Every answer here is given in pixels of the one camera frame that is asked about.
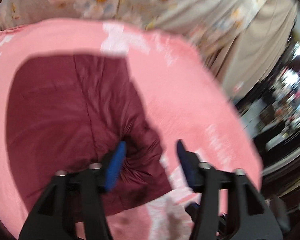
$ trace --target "pink bedsheet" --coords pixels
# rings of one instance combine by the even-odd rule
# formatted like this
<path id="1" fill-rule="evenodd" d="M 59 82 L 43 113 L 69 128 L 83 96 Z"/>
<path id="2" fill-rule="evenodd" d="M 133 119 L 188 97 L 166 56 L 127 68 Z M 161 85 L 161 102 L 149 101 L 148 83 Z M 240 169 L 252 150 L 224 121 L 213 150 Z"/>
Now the pink bedsheet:
<path id="1" fill-rule="evenodd" d="M 146 205 L 108 217 L 115 239 L 188 239 L 191 221 L 184 205 L 198 195 L 186 187 L 176 159 L 175 142 L 216 168 L 243 168 L 260 186 L 261 162 L 233 108 L 227 103 L 190 45 L 178 36 L 142 32 L 116 22 L 54 19 L 0 32 L 0 219 L 17 238 L 27 216 L 5 147 L 9 88 L 27 58 L 59 52 L 127 55 L 149 122 L 159 131 L 173 190 Z M 220 194 L 220 211 L 226 211 Z M 78 225 L 79 236 L 82 227 Z"/>

